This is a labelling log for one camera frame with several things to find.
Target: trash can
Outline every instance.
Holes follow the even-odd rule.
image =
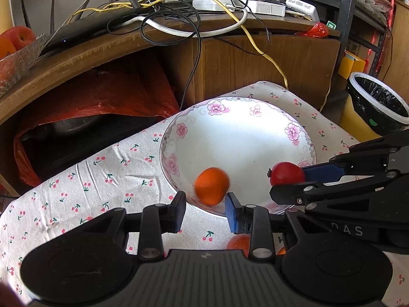
[[[409,126],[408,104],[379,79],[352,73],[347,91],[349,96],[339,125],[358,141],[385,136]]]

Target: floral plate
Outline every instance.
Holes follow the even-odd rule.
[[[267,171],[287,161],[300,167],[316,164],[310,137],[289,114],[261,100],[220,97],[181,112],[167,128],[160,145],[160,164],[170,185],[187,201],[225,216],[224,202],[207,206],[194,192],[197,176],[219,167],[230,178],[229,192],[241,204],[257,204],[280,213],[288,205],[274,203]]]

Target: yellow box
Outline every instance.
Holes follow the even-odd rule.
[[[347,80],[351,73],[355,71],[363,72],[365,69],[365,63],[366,62],[363,61],[363,59],[345,50],[345,56],[342,58],[338,74]]]

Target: white tablecloth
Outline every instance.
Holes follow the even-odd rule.
[[[357,142],[279,85],[258,82],[226,94],[232,95],[270,102],[292,115],[312,139],[318,163],[347,152]],[[175,190],[162,173],[159,146],[172,119],[113,144],[12,202],[0,217],[0,280],[28,302],[19,266],[29,251],[114,207],[132,213],[150,204],[170,203]],[[180,232],[166,233],[162,239],[167,252],[171,248],[224,249],[232,236],[225,218],[187,204]],[[275,243],[281,248],[281,239],[276,237]],[[136,253],[137,246],[138,233],[132,233],[126,250]],[[384,302],[389,306],[408,303],[405,257],[388,256],[394,272]]]

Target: trash can rim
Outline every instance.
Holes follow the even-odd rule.
[[[396,99],[398,99],[400,101],[400,103],[403,105],[403,107],[405,108],[406,112],[409,115],[409,106],[402,99],[402,97],[400,95],[398,95],[393,89],[391,89],[389,86],[387,86],[385,83],[383,83],[379,79],[377,79],[377,78],[375,78],[373,76],[370,76],[368,74],[360,73],[360,72],[353,72],[349,76],[349,81],[350,81],[351,85],[355,88],[355,90],[357,90],[358,93],[361,96],[363,96],[367,101],[369,101],[372,105],[374,105],[377,109],[379,109],[379,111],[385,113],[386,115],[388,115],[392,119],[394,119],[394,120],[396,120],[396,121],[398,121],[398,122],[400,122],[400,123],[402,123],[404,125],[409,125],[409,117],[403,117],[402,115],[399,115],[399,114],[395,113],[394,111],[390,110],[388,107],[382,105],[379,101],[374,99],[369,93],[367,93],[358,84],[358,82],[355,80],[355,77],[362,77],[364,79],[369,79],[369,80],[381,85],[382,87],[384,87],[386,90],[388,90],[390,93],[392,93],[396,97]]]

